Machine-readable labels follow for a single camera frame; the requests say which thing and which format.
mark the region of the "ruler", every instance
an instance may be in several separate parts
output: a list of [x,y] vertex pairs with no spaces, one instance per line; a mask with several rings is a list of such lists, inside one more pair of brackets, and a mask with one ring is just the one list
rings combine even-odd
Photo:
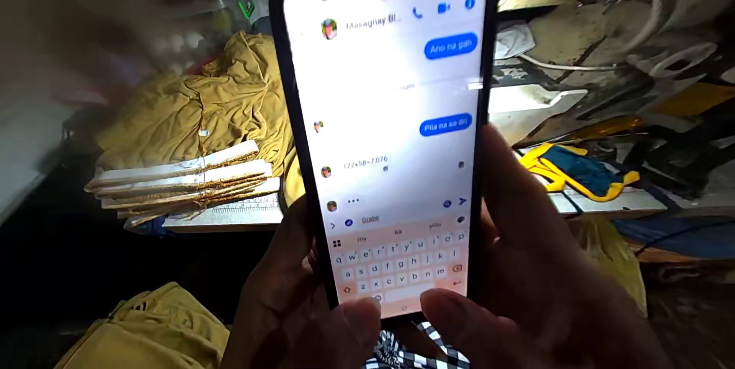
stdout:
[[225,232],[275,229],[283,220],[278,193],[221,204],[192,214],[169,215],[173,232]]

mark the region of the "yellow fabric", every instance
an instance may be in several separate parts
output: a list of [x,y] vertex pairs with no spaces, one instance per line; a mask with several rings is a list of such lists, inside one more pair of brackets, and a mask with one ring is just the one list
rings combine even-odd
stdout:
[[548,143],[541,144],[538,147],[529,150],[528,153],[519,160],[519,162],[531,173],[548,178],[551,183],[546,185],[546,190],[549,192],[562,191],[565,185],[568,184],[569,186],[573,187],[574,189],[585,195],[590,200],[596,201],[598,203],[606,203],[617,198],[618,195],[622,193],[622,190],[625,189],[626,185],[633,184],[635,181],[640,180],[640,174],[638,174],[637,171],[630,171],[622,177],[622,183],[610,183],[610,188],[608,188],[606,195],[595,195],[584,185],[579,184],[574,178],[568,176],[567,174],[565,174],[564,171],[560,170],[558,167],[556,167],[556,165],[552,164],[551,161],[542,157],[542,155],[545,154],[546,151],[548,151],[553,146],[559,146],[568,149],[578,155],[587,154],[586,149]]
[[693,117],[732,98],[735,98],[735,87],[699,82],[661,103],[653,111],[673,117]]
[[601,215],[585,215],[571,221],[572,231],[582,250],[601,269],[623,286],[643,315],[648,314],[645,285],[638,259],[615,226]]
[[294,201],[298,200],[301,195],[307,193],[304,188],[304,179],[301,176],[301,165],[299,164],[299,156],[296,155],[296,148],[292,148],[284,159],[286,166],[286,175],[283,181],[283,193],[286,205],[291,206]]
[[104,151],[98,165],[170,164],[253,139],[260,149],[253,159],[273,164],[273,176],[283,174],[293,140],[272,36],[236,33],[204,74],[164,73],[144,83],[97,137]]
[[55,369],[216,369],[228,338],[229,330],[172,282],[121,302]]

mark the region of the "smartphone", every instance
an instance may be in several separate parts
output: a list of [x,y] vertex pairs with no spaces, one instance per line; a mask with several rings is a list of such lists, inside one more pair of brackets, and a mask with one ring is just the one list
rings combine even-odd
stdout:
[[497,0],[271,0],[332,307],[472,290]]

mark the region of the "blue chat bubble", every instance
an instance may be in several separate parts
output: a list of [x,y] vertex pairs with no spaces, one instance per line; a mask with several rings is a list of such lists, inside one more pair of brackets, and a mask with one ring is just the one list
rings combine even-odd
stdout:
[[430,137],[431,135],[446,134],[452,131],[461,131],[467,129],[472,125],[472,115],[456,114],[448,117],[441,117],[437,119],[430,119],[421,122],[419,132],[424,137]]
[[469,54],[477,47],[477,35],[473,33],[431,39],[426,43],[423,54],[427,59],[441,59],[449,56]]

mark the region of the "black phone case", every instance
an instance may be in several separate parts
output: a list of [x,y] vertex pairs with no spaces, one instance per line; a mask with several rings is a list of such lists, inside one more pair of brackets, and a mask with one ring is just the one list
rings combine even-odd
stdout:
[[[317,242],[317,250],[319,268],[325,279],[326,296],[330,308],[339,305],[336,296],[336,284],[334,274],[332,272],[332,262],[329,258],[328,243],[326,238],[326,230],[319,208],[319,198],[314,178],[314,170],[312,167],[311,155],[309,154],[309,146],[307,143],[307,132],[304,128],[304,119],[301,113],[301,102],[299,100],[299,88],[296,84],[294,76],[293,62],[291,59],[291,46],[286,30],[286,21],[283,13],[284,0],[270,0],[269,7],[271,13],[271,24],[273,26],[273,37],[276,41],[276,55],[278,57],[279,66],[281,68],[281,78],[283,80],[284,92],[286,94],[286,104],[291,119],[291,129],[296,142],[296,151],[299,155],[301,164],[301,175],[304,178],[304,187],[307,192],[308,205],[308,226],[316,230],[315,238]],[[476,284],[477,267],[479,263],[479,249],[484,244],[484,235],[480,229],[480,199],[481,185],[479,180],[479,152],[478,140],[479,131],[482,126],[487,124],[487,104],[490,97],[490,84],[492,82],[492,55],[495,52],[495,32],[496,32],[496,15],[498,0],[486,0],[485,21],[483,25],[483,45],[482,59],[480,66],[480,75],[484,80],[482,91],[479,95],[477,108],[477,129],[475,131],[475,164],[473,172],[472,187],[472,215],[470,217],[470,253],[469,253],[469,269],[467,271],[467,297],[474,298],[474,293],[478,289]],[[396,317],[388,317],[381,321],[381,326],[390,330],[397,324],[411,321],[419,323],[426,321],[423,313],[416,312]]]

